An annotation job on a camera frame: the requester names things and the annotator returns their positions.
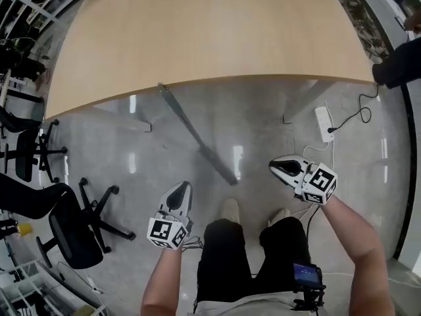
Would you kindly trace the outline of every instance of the shoe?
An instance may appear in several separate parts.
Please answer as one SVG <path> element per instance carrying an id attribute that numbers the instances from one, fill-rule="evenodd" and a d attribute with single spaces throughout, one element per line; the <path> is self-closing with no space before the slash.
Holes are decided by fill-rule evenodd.
<path id="1" fill-rule="evenodd" d="M 219 219 L 227 219 L 239 224 L 238 202 L 234 198 L 226 199 L 219 209 Z"/>
<path id="2" fill-rule="evenodd" d="M 268 221 L 268 227 L 273 226 L 274 224 L 276 224 L 278 221 L 284 219 L 284 218 L 288 218 L 291 216 L 291 211 L 288 208 L 281 208 L 278 212 L 276 212 L 276 214 L 274 215 L 273 218 L 271 218 Z"/>

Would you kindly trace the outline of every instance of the white power strip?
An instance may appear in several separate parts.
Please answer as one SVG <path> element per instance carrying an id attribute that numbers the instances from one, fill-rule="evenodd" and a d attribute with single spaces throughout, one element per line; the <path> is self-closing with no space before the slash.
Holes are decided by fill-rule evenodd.
<path id="1" fill-rule="evenodd" d="M 328 132 L 328 128 L 332 127 L 332 122 L 326 107 L 317 107 L 314 112 L 316 113 L 317 124 L 324 143 L 334 140 L 334 134 Z"/>

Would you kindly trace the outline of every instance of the table top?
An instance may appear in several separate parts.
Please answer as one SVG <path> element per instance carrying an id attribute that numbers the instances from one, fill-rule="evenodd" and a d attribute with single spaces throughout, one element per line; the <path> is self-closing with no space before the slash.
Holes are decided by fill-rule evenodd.
<path id="1" fill-rule="evenodd" d="M 373 82 L 338 0 L 85 0 L 46 118 L 158 82 L 258 75 Z"/>

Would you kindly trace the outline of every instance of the person's left arm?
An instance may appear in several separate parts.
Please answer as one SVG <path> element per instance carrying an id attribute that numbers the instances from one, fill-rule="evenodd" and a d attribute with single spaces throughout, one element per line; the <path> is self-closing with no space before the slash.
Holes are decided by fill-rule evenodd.
<path id="1" fill-rule="evenodd" d="M 175 316 L 181 266 L 182 247 L 162 251 L 143 295 L 141 316 Z"/>

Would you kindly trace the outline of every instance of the concrete floor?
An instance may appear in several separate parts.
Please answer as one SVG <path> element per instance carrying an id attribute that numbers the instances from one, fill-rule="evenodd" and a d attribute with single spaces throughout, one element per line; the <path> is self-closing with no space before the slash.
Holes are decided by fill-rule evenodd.
<path id="1" fill-rule="evenodd" d="M 64 17 L 71 20 L 73 15 L 71 10 Z M 40 42 L 50 35 L 53 42 L 48 52 L 53 55 L 59 51 L 65 31 L 51 27 Z M 56 58 L 57 55 L 47 66 L 53 67 Z M 51 146 L 65 145 L 68 155 L 66 159 L 60 155 L 51 158 L 53 174 L 67 181 L 79 199 L 77 183 L 83 176 L 89 180 L 87 192 L 91 199 L 99 199 L 108 186 L 119 185 L 120 193 L 111 197 L 103 219 L 137 234 L 137 238 L 129 242 L 104 232 L 112 253 L 97 266 L 80 271 L 82 276 L 89 275 L 98 287 L 110 293 L 102 299 L 113 314 L 138 315 L 143 290 L 160 253 L 160 249 L 146 239 L 149 217 L 157 210 L 161 194 L 182 180 L 190 181 L 193 186 L 191 218 L 195 224 L 191 235 L 203 235 L 224 198 L 235 197 L 239 201 L 251 271 L 258 272 L 264 259 L 258 237 L 267 219 L 280 207 L 298 212 L 309 206 L 293 199 L 291 189 L 270 174 L 269 160 L 279 155 L 301 154 L 306 145 L 325 146 L 312 111 L 302 114 L 294 124 L 282 121 L 288 98 L 295 97 L 308 84 L 256 79 L 196 82 L 172 88 L 205 143 L 236 171 L 239 178 L 236 186 L 229 186 L 199 154 L 197 144 L 157 90 L 101 105 L 118 114 L 147 120 L 153 125 L 150 133 L 117 124 L 110 126 L 93 118 L 88 120 L 77 113 L 60 118 Z M 40 93 L 47 96 L 48 87 L 49 84 L 45 84 Z M 374 95 L 376 91 L 372 86 L 336 83 L 323 98 L 314 102 L 314 107 L 326 101 L 338 125 L 357 110 L 360 93 Z M 30 113 L 31 103 L 22 105 L 19 101 L 10 98 L 7 109 L 16 116 Z M 368 124 L 356 117 L 335 133 L 335 171 L 339 177 L 336 195 L 373 224 L 389 258 L 397 244 L 408 198 L 407 116 L 400 90 L 381 89 L 379 97 L 366 105 L 372 111 Z M 15 140 L 16 135 L 8 135 L 11 145 Z M 331 166 L 332 147 L 323 152 L 307 150 L 306 156 Z M 9 165 L 9 175 L 16 178 L 14 164 Z M 50 183 L 43 175 L 39 176 L 34 167 L 30 185 L 40 188 Z M 309 215 L 303 218 L 304 226 Z M 31 236 L 15 240 L 19 252 L 27 249 L 29 255 L 25 258 L 39 257 L 36 236 L 43 241 L 52 236 L 47 217 L 32 224 Z M 321 212 L 312 220 L 309 243 L 312 261 L 324 273 L 353 272 L 351 261 Z M 200 254 L 200 250 L 183 254 L 179 315 L 192 310 Z M 53 263 L 63 261 L 58 249 L 52 250 L 49 256 Z M 70 270 L 64 266 L 59 266 L 59 270 L 79 291 L 95 299 Z M 328 287 L 326 309 L 330 315 L 347 315 L 351 278 L 326 275 L 324 281 Z"/>

